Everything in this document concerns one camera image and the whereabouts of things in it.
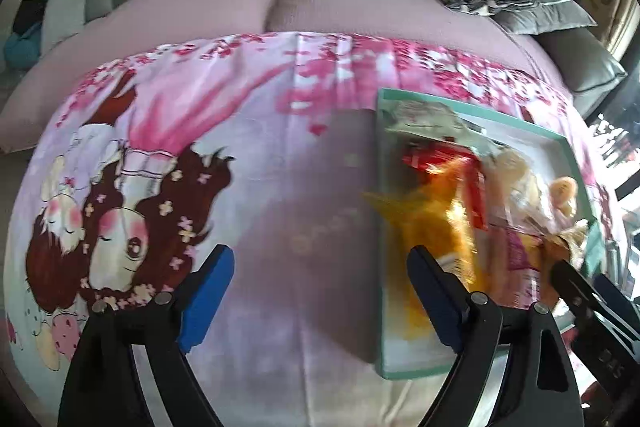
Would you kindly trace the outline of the purple swiss roll packet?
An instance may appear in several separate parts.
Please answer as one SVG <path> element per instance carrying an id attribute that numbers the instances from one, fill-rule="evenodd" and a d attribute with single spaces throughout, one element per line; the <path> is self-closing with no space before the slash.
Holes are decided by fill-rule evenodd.
<path id="1" fill-rule="evenodd" d="M 493 225 L 490 239 L 490 297 L 502 307 L 528 309 L 540 299 L 542 237 Z"/>

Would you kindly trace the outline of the orange transparent snack packet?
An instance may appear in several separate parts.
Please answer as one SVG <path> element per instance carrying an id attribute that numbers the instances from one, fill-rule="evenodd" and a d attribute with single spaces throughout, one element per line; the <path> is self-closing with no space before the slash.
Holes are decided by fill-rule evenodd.
<path id="1" fill-rule="evenodd" d="M 484 291 L 487 277 L 480 267 L 474 228 L 459 192 L 447 183 L 419 184 L 397 196 L 367 193 L 366 201 L 390 227 L 388 283 L 399 298 L 401 336 L 407 340 L 434 333 L 430 319 L 401 268 L 414 246 L 423 245 L 454 274 L 467 291 Z"/>

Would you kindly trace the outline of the red snack packet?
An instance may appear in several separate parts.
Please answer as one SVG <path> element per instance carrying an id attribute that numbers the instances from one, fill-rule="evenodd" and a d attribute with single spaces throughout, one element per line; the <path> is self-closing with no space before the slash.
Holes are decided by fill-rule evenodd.
<path id="1" fill-rule="evenodd" d="M 474 229 L 487 231 L 486 181 L 480 158 L 469 147 L 436 140 L 410 142 L 402 161 L 416 172 L 419 183 L 445 185 L 459 192 Z"/>

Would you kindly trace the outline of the white green snack packet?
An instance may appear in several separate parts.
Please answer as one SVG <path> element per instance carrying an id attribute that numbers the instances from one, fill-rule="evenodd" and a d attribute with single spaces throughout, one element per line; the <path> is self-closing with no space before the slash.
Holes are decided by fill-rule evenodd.
<path id="1" fill-rule="evenodd" d="M 498 152 L 498 145 L 488 138 L 483 128 L 465 121 L 446 104 L 400 101 L 386 115 L 385 130 L 390 133 L 454 143 L 480 156 Z"/>

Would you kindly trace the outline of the round yellow bun packet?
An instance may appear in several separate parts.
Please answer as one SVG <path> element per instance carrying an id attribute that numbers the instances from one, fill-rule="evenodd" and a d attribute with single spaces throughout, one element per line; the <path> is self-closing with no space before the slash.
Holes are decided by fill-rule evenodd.
<path id="1" fill-rule="evenodd" d="M 512 147 L 500 146 L 484 167 L 490 222 L 533 230 L 540 216 L 541 193 L 528 158 Z"/>

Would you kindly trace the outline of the jelly cup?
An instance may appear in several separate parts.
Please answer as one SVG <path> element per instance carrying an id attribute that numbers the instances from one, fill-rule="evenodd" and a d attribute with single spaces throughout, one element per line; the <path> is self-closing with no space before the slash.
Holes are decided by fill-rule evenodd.
<path id="1" fill-rule="evenodd" d="M 561 176 L 549 184 L 551 206 L 565 218 L 574 218 L 577 211 L 577 181 L 571 176 Z"/>

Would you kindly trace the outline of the white tray teal rim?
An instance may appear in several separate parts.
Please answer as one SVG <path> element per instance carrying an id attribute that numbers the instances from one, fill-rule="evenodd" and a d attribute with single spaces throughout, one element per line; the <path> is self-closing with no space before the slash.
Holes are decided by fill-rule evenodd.
<path id="1" fill-rule="evenodd" d="M 495 110 L 395 89 L 378 92 L 378 188 L 382 217 L 378 373 L 387 379 L 445 374 L 457 343 L 440 339 L 416 295 L 407 256 L 430 247 L 442 269 L 501 306 L 540 296 L 544 236 L 576 244 L 570 262 L 600 271 L 604 242 L 584 186 L 562 206 L 552 185 L 578 179 L 564 136 Z"/>

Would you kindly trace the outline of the pink cartoon blanket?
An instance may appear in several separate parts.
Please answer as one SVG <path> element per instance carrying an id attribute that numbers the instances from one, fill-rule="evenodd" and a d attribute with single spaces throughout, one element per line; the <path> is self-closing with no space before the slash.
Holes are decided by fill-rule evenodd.
<path id="1" fill-rule="evenodd" d="M 574 150 L 601 225 L 611 184 L 568 96 L 451 46 L 318 32 L 161 44 L 88 70 L 14 202 L 3 289 L 16 391 L 58 419 L 93 303 L 174 291 L 219 244 L 227 295 L 188 359 L 229 426 L 413 426 L 438 377 L 386 381 L 378 347 L 378 92 L 538 124 Z"/>

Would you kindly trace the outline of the grey pillow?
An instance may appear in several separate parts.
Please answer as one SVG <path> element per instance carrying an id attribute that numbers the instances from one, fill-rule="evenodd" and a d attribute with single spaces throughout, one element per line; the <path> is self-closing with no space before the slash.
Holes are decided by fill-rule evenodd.
<path id="1" fill-rule="evenodd" d="M 510 34 L 524 36 L 598 26 L 591 15 L 576 1 L 539 5 L 535 9 L 526 11 L 501 11 L 492 19 Z"/>

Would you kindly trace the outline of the pink sofa seat cover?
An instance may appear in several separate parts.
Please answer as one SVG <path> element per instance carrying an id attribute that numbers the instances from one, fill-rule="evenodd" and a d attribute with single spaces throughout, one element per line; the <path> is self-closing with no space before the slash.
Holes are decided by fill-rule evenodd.
<path id="1" fill-rule="evenodd" d="M 450 11 L 439 0 L 128 0 L 88 23 L 32 68 L 1 112 L 4 153 L 35 146 L 78 85 L 103 63 L 159 44 L 268 31 L 354 32 L 471 52 L 570 91 L 529 36 L 512 36 L 489 17 Z"/>

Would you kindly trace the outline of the blue clothing pile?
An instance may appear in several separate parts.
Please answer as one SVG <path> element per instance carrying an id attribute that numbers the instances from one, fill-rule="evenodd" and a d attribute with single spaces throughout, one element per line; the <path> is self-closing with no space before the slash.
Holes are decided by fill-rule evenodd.
<path id="1" fill-rule="evenodd" d="M 41 29 L 35 27 L 32 31 L 19 35 L 12 32 L 3 47 L 6 66 L 9 69 L 29 70 L 40 57 Z"/>

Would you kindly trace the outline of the light grey cushion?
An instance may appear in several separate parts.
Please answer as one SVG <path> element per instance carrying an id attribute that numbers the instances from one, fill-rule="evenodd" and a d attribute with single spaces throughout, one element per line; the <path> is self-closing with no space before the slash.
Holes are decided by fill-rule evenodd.
<path id="1" fill-rule="evenodd" d="M 86 0 L 48 0 L 41 27 L 41 55 L 81 31 L 85 9 Z"/>

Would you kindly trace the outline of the black bag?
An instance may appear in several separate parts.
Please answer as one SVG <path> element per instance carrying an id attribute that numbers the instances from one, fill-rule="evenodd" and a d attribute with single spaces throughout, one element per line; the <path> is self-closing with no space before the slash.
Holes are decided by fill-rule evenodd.
<path id="1" fill-rule="evenodd" d="M 48 0 L 23 0 L 16 12 L 12 31 L 19 36 L 24 35 L 32 26 L 43 21 Z"/>

